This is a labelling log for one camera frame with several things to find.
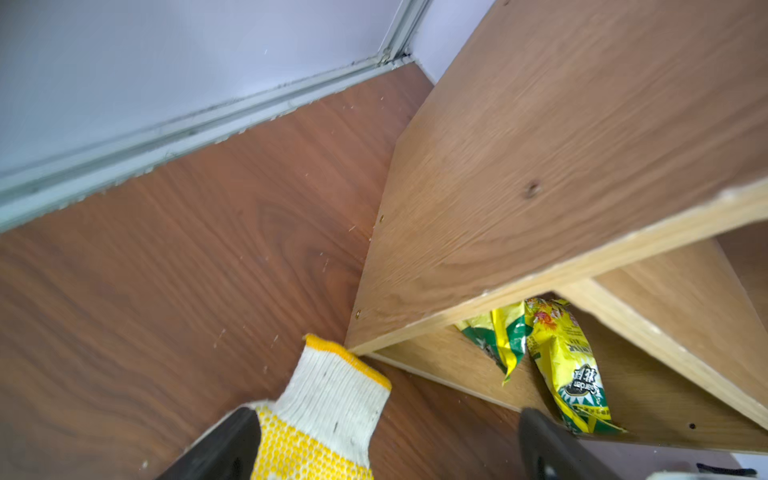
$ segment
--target yellow plastic bag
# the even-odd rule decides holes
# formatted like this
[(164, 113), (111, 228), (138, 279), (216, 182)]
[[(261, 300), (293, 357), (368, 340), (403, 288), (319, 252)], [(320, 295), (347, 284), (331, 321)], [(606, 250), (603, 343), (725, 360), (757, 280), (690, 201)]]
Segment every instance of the yellow plastic bag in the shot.
[(565, 424), (574, 432), (617, 433), (611, 423), (603, 382), (592, 348), (566, 300), (525, 301), (525, 323), (531, 328), (528, 350), (544, 376)]
[(505, 373), (502, 385), (525, 355), (525, 303), (513, 303), (456, 323), (456, 328), (496, 361)]

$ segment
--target glove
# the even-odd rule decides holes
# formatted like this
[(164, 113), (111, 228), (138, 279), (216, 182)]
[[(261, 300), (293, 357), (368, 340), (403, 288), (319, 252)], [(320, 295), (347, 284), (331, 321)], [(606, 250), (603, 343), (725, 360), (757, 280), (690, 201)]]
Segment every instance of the glove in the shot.
[(261, 424), (251, 479), (372, 479), (368, 447), (391, 390), (340, 345), (308, 335), (280, 398), (247, 405)]

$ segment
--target wood grain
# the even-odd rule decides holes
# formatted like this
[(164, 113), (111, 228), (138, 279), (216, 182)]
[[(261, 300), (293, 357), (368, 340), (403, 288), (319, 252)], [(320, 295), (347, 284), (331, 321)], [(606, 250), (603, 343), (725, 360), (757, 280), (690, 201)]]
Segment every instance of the wood grain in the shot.
[[(768, 431), (620, 338), (592, 315), (572, 310), (598, 361), (611, 414), (630, 431), (611, 436), (611, 441), (768, 452)], [(554, 412), (551, 394), (541, 391), (545, 389), (541, 374), (529, 356), (502, 387), (501, 370), (453, 327), (372, 356), (510, 409), (532, 406), (550, 415)]]
[(723, 233), (717, 242), (768, 329), (768, 222)]
[[(342, 341), (396, 138), (431, 88), (399, 68), (2, 234), (0, 476), (155, 478), (275, 399), (304, 334)], [(384, 371), (378, 480), (517, 475), (516, 414)]]
[(347, 345), (765, 218), (767, 48), (753, 0), (496, 2), (398, 141)]
[(715, 240), (633, 263), (561, 293), (768, 429), (763, 371), (768, 333)]

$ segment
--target wooden floor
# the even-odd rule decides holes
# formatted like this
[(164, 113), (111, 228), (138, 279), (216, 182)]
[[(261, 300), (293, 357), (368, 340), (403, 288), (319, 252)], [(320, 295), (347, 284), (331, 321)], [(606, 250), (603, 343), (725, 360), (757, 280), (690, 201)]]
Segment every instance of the wooden floor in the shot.
[[(0, 476), (154, 478), (343, 342), (415, 65), (0, 235)], [(374, 363), (387, 478), (522, 478), (518, 415)]]

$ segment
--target wooden cabinet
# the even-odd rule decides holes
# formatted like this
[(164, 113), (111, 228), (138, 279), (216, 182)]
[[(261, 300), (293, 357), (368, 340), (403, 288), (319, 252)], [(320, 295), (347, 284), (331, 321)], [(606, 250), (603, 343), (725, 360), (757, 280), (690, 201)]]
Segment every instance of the wooden cabinet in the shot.
[(346, 344), (547, 411), (451, 325), (556, 292), (618, 439), (768, 452), (765, 219), (767, 3), (499, 0), (398, 141)]

